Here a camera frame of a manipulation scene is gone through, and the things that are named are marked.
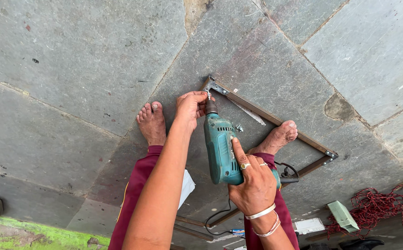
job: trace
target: green painted wall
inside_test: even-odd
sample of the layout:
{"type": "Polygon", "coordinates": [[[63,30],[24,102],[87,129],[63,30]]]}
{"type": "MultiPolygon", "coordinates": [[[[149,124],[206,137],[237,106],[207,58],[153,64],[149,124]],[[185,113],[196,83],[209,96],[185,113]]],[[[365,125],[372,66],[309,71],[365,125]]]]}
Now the green painted wall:
{"type": "Polygon", "coordinates": [[[0,249],[106,250],[109,238],[0,217],[0,249]],[[95,238],[87,246],[90,238],[95,238]]]}

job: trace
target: label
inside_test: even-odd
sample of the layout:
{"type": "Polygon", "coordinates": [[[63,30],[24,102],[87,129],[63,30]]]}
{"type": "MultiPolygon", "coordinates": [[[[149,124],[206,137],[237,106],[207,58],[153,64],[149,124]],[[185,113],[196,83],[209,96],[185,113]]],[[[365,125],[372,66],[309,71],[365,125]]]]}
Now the label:
{"type": "Polygon", "coordinates": [[[232,229],[233,236],[244,236],[244,229],[232,229]]]}

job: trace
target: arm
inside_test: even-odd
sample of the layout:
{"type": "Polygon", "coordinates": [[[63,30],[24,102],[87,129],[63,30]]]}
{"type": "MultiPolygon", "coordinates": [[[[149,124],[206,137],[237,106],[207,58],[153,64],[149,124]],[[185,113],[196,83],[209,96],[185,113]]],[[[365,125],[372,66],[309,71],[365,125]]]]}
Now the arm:
{"type": "MultiPolygon", "coordinates": [[[[271,169],[262,158],[247,155],[237,138],[232,139],[232,147],[239,165],[249,163],[242,170],[244,182],[230,185],[229,198],[247,216],[251,216],[271,207],[276,196],[276,179],[271,169]]],[[[275,212],[269,212],[256,219],[249,220],[257,234],[268,233],[277,221],[275,212]]],[[[294,250],[293,245],[281,226],[269,236],[260,237],[265,250],[294,250]]]]}
{"type": "Polygon", "coordinates": [[[169,249],[181,195],[189,139],[204,115],[207,94],[194,91],[177,99],[175,120],[161,155],[132,214],[123,250],[169,249]]]}

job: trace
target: hand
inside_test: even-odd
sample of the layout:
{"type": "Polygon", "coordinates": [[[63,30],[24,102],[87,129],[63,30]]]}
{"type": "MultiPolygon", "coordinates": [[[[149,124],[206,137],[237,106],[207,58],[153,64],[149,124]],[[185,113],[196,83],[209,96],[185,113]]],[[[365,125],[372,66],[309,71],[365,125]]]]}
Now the hand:
{"type": "Polygon", "coordinates": [[[269,208],[274,203],[277,182],[271,169],[262,158],[245,154],[237,138],[232,139],[232,148],[239,166],[251,163],[242,169],[244,182],[240,185],[228,184],[229,198],[246,216],[251,216],[269,208]]]}
{"type": "Polygon", "coordinates": [[[204,116],[205,100],[208,93],[191,91],[176,99],[175,120],[187,124],[191,132],[197,127],[197,118],[204,116]]]}

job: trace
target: maroon track pants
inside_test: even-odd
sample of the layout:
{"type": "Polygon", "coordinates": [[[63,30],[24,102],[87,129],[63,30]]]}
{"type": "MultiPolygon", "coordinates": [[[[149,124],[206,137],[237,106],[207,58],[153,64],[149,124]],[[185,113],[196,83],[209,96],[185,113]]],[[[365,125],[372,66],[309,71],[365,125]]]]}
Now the maroon track pants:
{"type": "MultiPolygon", "coordinates": [[[[149,146],[146,157],[138,160],[135,164],[132,174],[130,175],[129,183],[126,187],[120,216],[118,217],[118,221],[116,222],[115,229],[112,233],[112,238],[110,239],[109,250],[121,250],[133,210],[135,209],[138,198],[143,190],[143,186],[149,178],[162,149],[163,146],[149,146]]],[[[274,155],[269,153],[255,153],[254,155],[261,157],[268,164],[268,167],[276,168],[274,165],[274,155]]],[[[279,190],[277,190],[274,203],[276,204],[274,210],[279,215],[283,230],[293,244],[294,249],[299,250],[296,233],[294,232],[293,223],[291,222],[291,215],[289,214],[279,190]]],[[[263,250],[260,238],[252,231],[251,223],[247,219],[244,219],[244,232],[248,249],[263,250]]]]}

